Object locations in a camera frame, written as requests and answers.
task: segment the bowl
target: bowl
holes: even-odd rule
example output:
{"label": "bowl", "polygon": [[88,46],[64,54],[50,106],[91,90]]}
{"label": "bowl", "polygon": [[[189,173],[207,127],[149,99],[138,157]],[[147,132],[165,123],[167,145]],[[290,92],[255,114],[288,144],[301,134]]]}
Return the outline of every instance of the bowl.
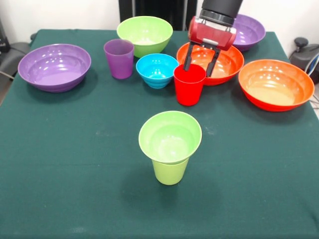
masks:
{"label": "bowl", "polygon": [[155,16],[135,16],[121,22],[117,34],[119,38],[132,42],[134,55],[141,58],[162,52],[173,34],[173,27]]}
{"label": "bowl", "polygon": [[292,110],[315,92],[313,81],[303,70],[279,60],[250,62],[240,71],[238,79],[246,97],[266,111]]}
{"label": "bowl", "polygon": [[[188,46],[189,43],[186,43],[177,51],[176,58],[180,65],[184,64]],[[214,54],[214,50],[196,45],[193,47],[191,54],[192,63],[206,70]],[[236,47],[231,46],[227,51],[220,51],[214,70],[210,77],[205,78],[204,85],[215,86],[229,81],[240,71],[243,65],[244,56]]]}
{"label": "bowl", "polygon": [[195,153],[201,138],[201,127],[194,117],[180,111],[165,111],[143,124],[139,145],[154,161],[178,164]]}
{"label": "bowl", "polygon": [[238,14],[233,26],[237,30],[233,45],[240,51],[248,51],[266,35],[264,26],[250,16]]}
{"label": "bowl", "polygon": [[83,48],[71,44],[52,44],[26,54],[18,73],[29,84],[46,92],[65,92],[77,86],[91,66]]}
{"label": "bowl", "polygon": [[173,78],[178,66],[175,58],[161,53],[143,56],[136,63],[136,70],[148,86],[154,89],[165,87]]}

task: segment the blue bowl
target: blue bowl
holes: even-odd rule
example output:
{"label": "blue bowl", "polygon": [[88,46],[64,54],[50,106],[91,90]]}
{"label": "blue bowl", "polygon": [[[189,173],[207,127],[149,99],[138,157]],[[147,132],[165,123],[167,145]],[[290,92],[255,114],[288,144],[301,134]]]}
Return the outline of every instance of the blue bowl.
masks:
{"label": "blue bowl", "polygon": [[155,53],[143,56],[136,63],[136,70],[148,86],[164,88],[172,80],[178,61],[169,55]]}

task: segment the purple bowl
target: purple bowl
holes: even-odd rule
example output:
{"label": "purple bowl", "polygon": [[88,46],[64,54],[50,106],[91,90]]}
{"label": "purple bowl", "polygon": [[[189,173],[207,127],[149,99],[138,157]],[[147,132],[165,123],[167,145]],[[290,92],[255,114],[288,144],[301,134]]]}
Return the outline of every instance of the purple bowl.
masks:
{"label": "purple bowl", "polygon": [[240,51],[248,51],[266,35],[264,26],[246,15],[238,14],[233,26],[237,30],[233,45]]}
{"label": "purple bowl", "polygon": [[78,85],[91,66],[91,57],[83,48],[71,44],[53,44],[25,55],[18,73],[29,84],[47,92],[65,92]]}

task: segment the white wall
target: white wall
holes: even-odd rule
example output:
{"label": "white wall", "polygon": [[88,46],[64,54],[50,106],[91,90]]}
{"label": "white wall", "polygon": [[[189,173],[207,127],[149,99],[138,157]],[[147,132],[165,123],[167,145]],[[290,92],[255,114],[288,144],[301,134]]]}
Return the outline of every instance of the white wall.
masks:
{"label": "white wall", "polygon": [[116,29],[120,12],[118,0],[0,0],[0,18],[13,43],[41,28]]}
{"label": "white wall", "polygon": [[[319,43],[319,0],[244,0],[240,13],[276,32],[286,54],[295,37]],[[41,28],[116,29],[120,23],[118,0],[0,0],[0,17],[11,43],[29,41]]]}
{"label": "white wall", "polygon": [[[199,15],[203,0],[197,2]],[[259,20],[274,31],[285,53],[295,49],[294,39],[303,36],[319,43],[319,0],[243,0],[239,13]]]}

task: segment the green cup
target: green cup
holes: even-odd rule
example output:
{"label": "green cup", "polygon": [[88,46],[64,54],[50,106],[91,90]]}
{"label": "green cup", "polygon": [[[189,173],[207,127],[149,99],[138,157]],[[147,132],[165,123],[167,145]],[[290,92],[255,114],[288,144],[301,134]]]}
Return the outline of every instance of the green cup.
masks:
{"label": "green cup", "polygon": [[173,34],[173,27],[155,16],[135,16],[121,22],[117,34],[121,39],[132,42],[134,55],[141,58],[162,52]]}
{"label": "green cup", "polygon": [[152,160],[157,180],[173,185],[183,178],[188,160],[198,149],[201,138],[201,127],[194,117],[180,111],[166,111],[144,123],[139,144]]}

